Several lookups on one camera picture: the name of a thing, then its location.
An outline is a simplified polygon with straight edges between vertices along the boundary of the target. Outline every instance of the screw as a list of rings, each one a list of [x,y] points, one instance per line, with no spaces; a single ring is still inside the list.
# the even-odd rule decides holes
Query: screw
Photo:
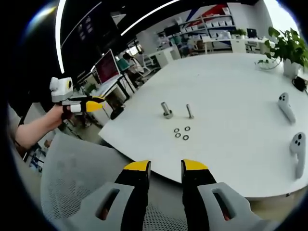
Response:
[[[193,114],[192,114],[192,111],[191,111],[191,107],[189,106],[189,104],[186,105],[187,107],[187,111],[188,111],[188,114],[189,114],[189,119],[193,119]]]

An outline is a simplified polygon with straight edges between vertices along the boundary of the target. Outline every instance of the white vr controller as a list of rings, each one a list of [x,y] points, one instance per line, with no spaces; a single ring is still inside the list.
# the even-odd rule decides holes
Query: white vr controller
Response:
[[[299,179],[304,173],[306,157],[306,135],[303,132],[299,132],[293,137],[290,144],[290,151],[293,154],[297,154],[298,163],[295,170],[295,176]]]
[[[296,118],[289,104],[289,94],[285,92],[281,96],[279,96],[279,100],[277,104],[280,107],[280,109],[283,111],[284,115],[289,119],[289,121],[291,123],[295,123]]]

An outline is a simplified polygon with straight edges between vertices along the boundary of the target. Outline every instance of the black device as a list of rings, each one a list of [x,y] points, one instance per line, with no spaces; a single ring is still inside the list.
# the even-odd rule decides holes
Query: black device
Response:
[[[249,38],[257,38],[257,31],[256,29],[247,29],[247,35]]]
[[[123,107],[118,107],[110,115],[111,120],[114,120],[115,118],[118,117],[119,114],[121,114],[124,111]]]
[[[301,77],[296,77],[295,79],[292,80],[292,83],[296,89],[300,91],[304,91],[307,87],[306,82],[301,78]]]
[[[167,27],[164,29],[165,35],[170,36],[177,34],[181,31],[180,26],[178,24],[175,24],[173,26]]]

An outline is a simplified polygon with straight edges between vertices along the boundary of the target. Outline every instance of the white table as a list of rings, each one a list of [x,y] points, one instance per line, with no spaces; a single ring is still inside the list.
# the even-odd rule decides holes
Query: white table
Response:
[[[296,180],[289,144],[296,133],[308,134],[308,96],[282,76],[282,65],[259,70],[254,62],[264,57],[229,53],[174,61],[146,82],[99,135],[135,161],[151,160],[151,170],[177,182],[180,161],[188,158],[204,163],[218,182],[248,198],[299,190],[308,184],[308,158],[303,177]],[[283,92],[289,93],[297,118],[293,126],[276,103]],[[164,119],[161,102],[173,111],[172,119]],[[188,119],[187,103],[195,119]],[[175,138],[175,128],[190,138]]]
[[[211,39],[211,40],[204,40],[203,41],[203,43],[204,43],[204,45],[205,45],[205,54],[207,54],[207,43],[208,42],[225,42],[225,41],[229,41],[229,42],[231,42],[231,47],[232,47],[232,50],[233,50],[233,52],[235,52],[235,50],[237,50],[237,49],[234,49],[233,47],[234,47],[234,45],[237,43],[237,42],[239,42],[239,43],[242,43],[243,44],[243,50],[245,51],[245,42],[256,42],[256,43],[259,43],[259,44],[263,44],[263,46],[264,46],[264,42],[265,41],[267,41],[268,39],[256,39],[256,38],[245,38],[245,39],[237,39],[237,38],[218,38],[218,39]],[[261,53],[264,53],[265,51],[264,51],[264,48],[263,47],[260,47],[260,49],[261,49]]]

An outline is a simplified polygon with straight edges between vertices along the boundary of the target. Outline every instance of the human arm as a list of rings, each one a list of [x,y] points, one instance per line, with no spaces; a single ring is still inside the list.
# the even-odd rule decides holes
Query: human arm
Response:
[[[62,113],[63,107],[60,105],[55,105],[41,118],[36,119],[29,124],[22,124],[18,126],[15,133],[16,142],[20,146],[29,149],[49,131],[56,129],[59,125],[61,125]]]

